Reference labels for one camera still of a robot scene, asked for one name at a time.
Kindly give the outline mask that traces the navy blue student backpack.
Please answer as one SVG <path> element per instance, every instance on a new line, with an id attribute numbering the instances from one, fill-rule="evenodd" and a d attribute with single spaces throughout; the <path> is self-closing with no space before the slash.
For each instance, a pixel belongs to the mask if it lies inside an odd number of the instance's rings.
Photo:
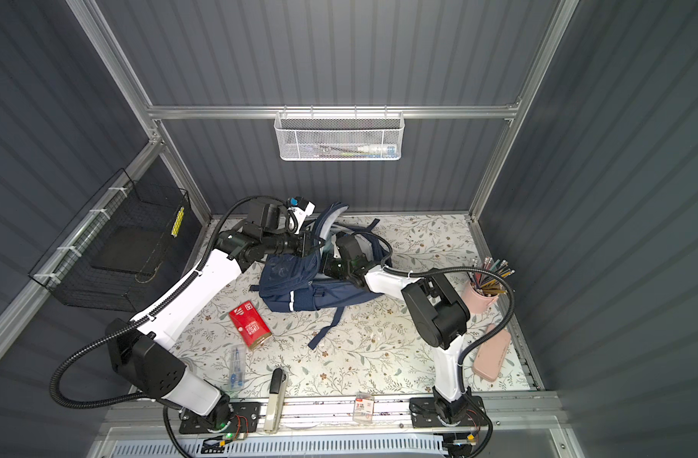
<path id="1" fill-rule="evenodd" d="M 380 221 L 373 219 L 366 226 L 340 223 L 338 218 L 347 209 L 346 204 L 335 202 L 307 224 L 310 235 L 324 246 L 306 258 L 269 256 L 259 283 L 251 286 L 276 313 L 335 311 L 331 324 L 309 342 L 310 349 L 317 348 L 339 324 L 346 307 L 381 297 L 370 291 L 360 276 L 380 261 L 390 260 L 391 252 L 374 233 Z"/>

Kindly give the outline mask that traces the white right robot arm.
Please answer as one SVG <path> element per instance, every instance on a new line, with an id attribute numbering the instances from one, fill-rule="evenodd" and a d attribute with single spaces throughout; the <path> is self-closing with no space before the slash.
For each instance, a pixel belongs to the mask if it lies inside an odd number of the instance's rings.
<path id="1" fill-rule="evenodd" d="M 452 266 L 400 271 L 386 264 L 391 258 L 389 250 L 372 248 L 373 238 L 367 232 L 335 234 L 323 273 L 373 294 L 404 301 L 418 334 L 433 348 L 435 412 L 443 424 L 456 425 L 469 408 L 462 350 L 470 311 L 448 275 L 476 269 Z"/>

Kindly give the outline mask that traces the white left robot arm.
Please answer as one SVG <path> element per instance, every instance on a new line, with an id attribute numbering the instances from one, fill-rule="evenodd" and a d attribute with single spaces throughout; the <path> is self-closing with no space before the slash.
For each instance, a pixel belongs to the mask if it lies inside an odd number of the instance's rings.
<path id="1" fill-rule="evenodd" d="M 219 223 L 194 268 L 153 305 L 129 322 L 113 322 L 107 331 L 112 368 L 137 388 L 135 398 L 184 408 L 217 425 L 232 415 L 229 397 L 173 354 L 180 335 L 255 263 L 269 255 L 304 259 L 318 250 L 316 237 L 304 226 L 316 209 L 310 200 L 255 196 L 242 201 L 250 207 L 245 219 L 231 228 Z"/>

